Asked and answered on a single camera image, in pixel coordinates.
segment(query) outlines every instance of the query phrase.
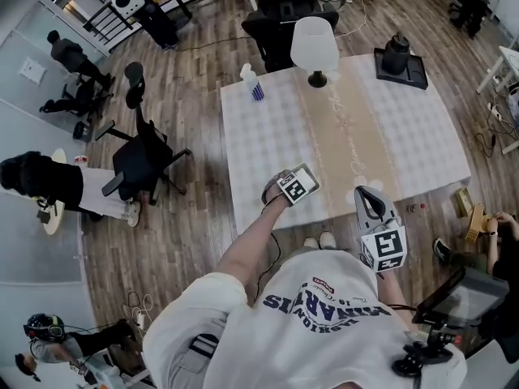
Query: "wooden floor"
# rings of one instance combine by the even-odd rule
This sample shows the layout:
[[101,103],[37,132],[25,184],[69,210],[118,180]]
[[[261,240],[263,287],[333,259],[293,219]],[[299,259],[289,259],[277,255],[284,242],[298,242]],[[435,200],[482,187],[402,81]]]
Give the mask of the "wooden floor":
[[[519,204],[519,151],[502,156],[498,148],[512,140],[501,135],[496,153],[487,159],[474,141],[474,135],[486,126],[485,105],[491,99],[490,91],[477,96],[474,89],[497,58],[497,28],[486,22],[472,41],[466,32],[457,31],[449,23],[449,0],[364,3],[367,24],[337,39],[341,56],[372,53],[374,47],[384,47],[392,34],[402,30],[412,50],[423,57],[457,129],[472,172],[473,200],[483,201],[488,212],[515,212]],[[253,40],[190,49],[245,36],[240,24],[251,9],[247,0],[200,0],[190,4],[190,9],[194,18],[179,33],[179,50],[165,53],[145,32],[139,32],[109,59],[107,70],[118,80],[103,122],[113,119],[120,130],[135,133],[135,116],[124,103],[127,83],[122,73],[126,64],[139,61],[144,65],[147,84],[145,118],[152,119],[169,136],[174,149],[188,147],[193,156],[181,159],[170,171],[179,185],[187,187],[187,195],[179,196],[161,186],[158,205],[144,206],[136,229],[110,218],[84,224],[88,283],[99,324],[122,316],[120,305],[131,290],[152,296],[152,316],[156,317],[194,279],[210,272],[236,237],[220,88],[240,80],[239,71],[245,62],[260,74],[265,70]],[[339,11],[336,34],[353,31],[362,24],[360,0]],[[88,147],[91,166],[111,168],[111,156],[121,145],[121,140],[110,136],[92,143]],[[432,253],[435,237],[443,237],[457,250],[483,249],[482,242],[471,246],[463,239],[468,220],[457,217],[452,197],[459,186],[397,203],[408,233],[409,255],[399,276],[409,303],[418,304],[448,277],[448,270]],[[410,203],[425,203],[426,209],[410,214],[405,210]],[[358,248],[356,219],[350,215],[278,232],[283,254],[297,249],[305,236],[317,236],[322,229],[331,229],[339,246]],[[272,243],[269,258],[275,254]]]

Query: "black thermos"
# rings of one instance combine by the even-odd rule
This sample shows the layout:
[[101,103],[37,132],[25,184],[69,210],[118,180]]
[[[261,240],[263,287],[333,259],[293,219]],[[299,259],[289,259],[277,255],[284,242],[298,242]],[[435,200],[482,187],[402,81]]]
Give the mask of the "black thermos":
[[409,41],[399,32],[386,44],[382,67],[390,74],[399,75],[407,67],[410,56]]

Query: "white lampshade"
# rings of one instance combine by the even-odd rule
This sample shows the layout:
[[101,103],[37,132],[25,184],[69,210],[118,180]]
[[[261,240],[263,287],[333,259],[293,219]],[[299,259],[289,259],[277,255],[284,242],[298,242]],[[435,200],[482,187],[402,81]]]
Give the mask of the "white lampshade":
[[331,71],[339,63],[339,49],[332,26],[320,17],[303,17],[295,24],[292,62],[306,71]]

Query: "headphones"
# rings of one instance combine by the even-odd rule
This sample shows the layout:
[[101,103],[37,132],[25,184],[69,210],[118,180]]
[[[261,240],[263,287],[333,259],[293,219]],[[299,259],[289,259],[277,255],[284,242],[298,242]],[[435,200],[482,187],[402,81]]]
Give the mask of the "headphones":
[[57,315],[34,314],[24,324],[24,332],[31,340],[39,339],[53,343],[65,340],[65,325]]

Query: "white t-shirt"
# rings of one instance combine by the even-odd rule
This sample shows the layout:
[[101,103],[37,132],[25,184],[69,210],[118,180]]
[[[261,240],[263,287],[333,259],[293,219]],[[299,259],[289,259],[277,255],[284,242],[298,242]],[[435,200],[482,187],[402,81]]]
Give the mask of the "white t-shirt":
[[[391,370],[412,339],[401,318],[377,299],[375,274],[341,250],[299,254],[283,264],[254,307],[242,284],[213,273],[172,302],[144,339],[155,384],[171,389],[178,353],[195,336],[224,327],[204,389],[362,389],[413,387]],[[454,389],[466,373],[463,355],[422,370],[422,388]]]

